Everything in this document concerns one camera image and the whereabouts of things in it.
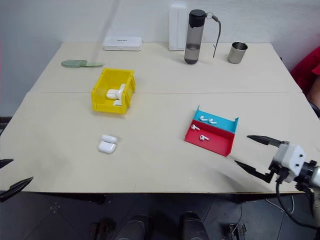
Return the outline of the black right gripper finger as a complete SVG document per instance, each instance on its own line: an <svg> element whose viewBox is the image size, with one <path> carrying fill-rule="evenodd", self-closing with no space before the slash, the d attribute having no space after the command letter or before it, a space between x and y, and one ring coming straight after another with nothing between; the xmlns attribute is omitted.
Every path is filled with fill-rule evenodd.
<svg viewBox="0 0 320 240"><path fill-rule="evenodd" d="M247 137L251 140L254 140L263 145L272 145L275 147L279 147L281 144L285 144L285 141L277 140L268 136L263 135L247 135Z"/></svg>
<svg viewBox="0 0 320 240"><path fill-rule="evenodd" d="M240 161L235 160L235 163L240 166L244 171L246 171L248 174L263 180L266 183L270 183L273 178L273 171L270 171L269 173L262 174L261 172L258 172L254 167L247 165L245 163L242 163Z"/></svg>

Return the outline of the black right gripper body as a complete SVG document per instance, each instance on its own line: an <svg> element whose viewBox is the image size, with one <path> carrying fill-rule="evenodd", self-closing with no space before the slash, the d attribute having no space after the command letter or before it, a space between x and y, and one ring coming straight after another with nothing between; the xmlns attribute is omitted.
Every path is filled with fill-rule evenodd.
<svg viewBox="0 0 320 240"><path fill-rule="evenodd" d="M272 160L269 165L269 170L277 175L277 182L283 182L285 179L285 167L283 167L279 162Z"/></svg>

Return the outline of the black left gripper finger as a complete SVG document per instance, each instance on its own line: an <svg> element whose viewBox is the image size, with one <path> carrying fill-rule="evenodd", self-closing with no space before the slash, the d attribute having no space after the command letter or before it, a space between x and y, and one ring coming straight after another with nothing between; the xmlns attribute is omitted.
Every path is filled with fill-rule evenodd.
<svg viewBox="0 0 320 240"><path fill-rule="evenodd" d="M34 177L32 176L11 185L8 190L0 194L0 202L3 203L11 197L15 196L16 194L18 194L19 192L21 192L33 179Z"/></svg>
<svg viewBox="0 0 320 240"><path fill-rule="evenodd" d="M2 169L3 167L5 167L6 165L8 165L9 163L13 162L14 160L11 158L7 158L7 159L1 159L0 160L0 168Z"/></svg>

